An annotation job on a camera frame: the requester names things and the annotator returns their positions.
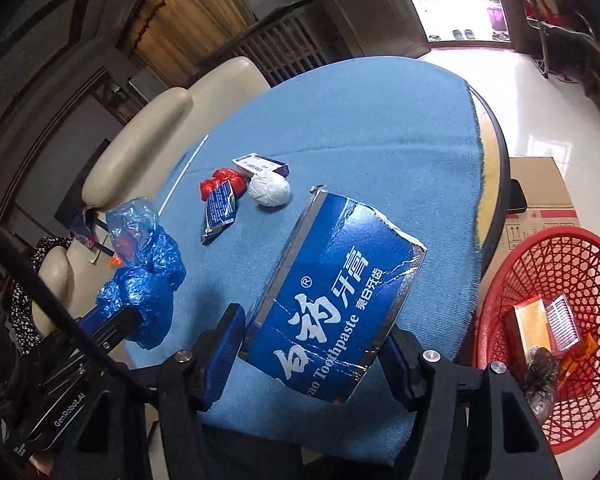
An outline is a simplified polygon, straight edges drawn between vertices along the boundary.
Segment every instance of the round table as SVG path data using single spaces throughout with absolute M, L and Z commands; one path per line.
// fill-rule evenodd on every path
M 267 210 L 245 196 L 235 224 L 202 246 L 199 182 L 250 152 L 289 164 L 291 202 Z M 504 225 L 508 169 L 502 133 L 484 101 L 464 80 L 432 64 L 354 59 L 276 86 L 214 129 L 201 147 L 192 147 L 158 195 L 158 205 L 170 197 L 160 221 L 179 244 L 187 278 L 175 293 L 166 339 L 150 351 L 129 343 L 132 361 L 158 364 L 191 348 L 228 303 L 252 314 L 316 184 L 376 207 L 427 246 L 397 324 L 426 348 L 453 358 Z M 377 362 L 351 399 L 333 406 L 237 359 L 222 398 L 203 421 L 391 463 L 413 418 L 391 396 Z

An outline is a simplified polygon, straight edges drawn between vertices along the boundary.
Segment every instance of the blue toothpaste box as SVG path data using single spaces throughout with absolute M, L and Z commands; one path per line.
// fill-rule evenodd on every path
M 376 209 L 316 190 L 257 302 L 243 357 L 298 392 L 343 404 L 426 251 Z

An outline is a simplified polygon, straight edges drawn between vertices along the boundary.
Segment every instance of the black cable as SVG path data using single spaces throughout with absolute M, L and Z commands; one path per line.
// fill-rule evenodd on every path
M 110 376 L 124 381 L 139 400 L 154 406 L 157 404 L 155 396 L 146 387 L 136 382 L 127 369 L 116 364 L 104 350 L 93 343 L 1 229 L 0 264 L 16 282 L 22 285 L 26 293 L 39 305 L 55 326 L 74 339 L 84 355 L 93 359 Z

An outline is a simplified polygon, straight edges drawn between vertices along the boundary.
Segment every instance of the blue plastic bag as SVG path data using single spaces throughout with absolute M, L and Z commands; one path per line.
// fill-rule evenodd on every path
M 84 328 L 92 331 L 91 325 L 101 326 L 124 306 L 134 306 L 142 323 L 127 339 L 144 349 L 155 348 L 171 328 L 173 292 L 187 275 L 177 242 L 159 225 L 153 204 L 144 197 L 111 209 L 106 223 L 126 267 L 117 269 L 98 292 Z
M 123 306 L 137 308 L 142 323 L 126 338 L 141 348 L 151 349 L 164 340 L 171 328 L 173 291 L 161 276 L 140 267 L 122 267 L 99 291 L 96 306 L 106 314 L 105 319 Z

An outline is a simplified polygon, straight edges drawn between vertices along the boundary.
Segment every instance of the purple bin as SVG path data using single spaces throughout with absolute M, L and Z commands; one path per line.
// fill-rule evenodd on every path
M 487 12 L 489 14 L 491 27 L 493 27 L 493 30 L 506 32 L 507 24 L 504 22 L 504 13 L 502 12 L 502 9 L 498 9 L 497 7 L 488 7 Z

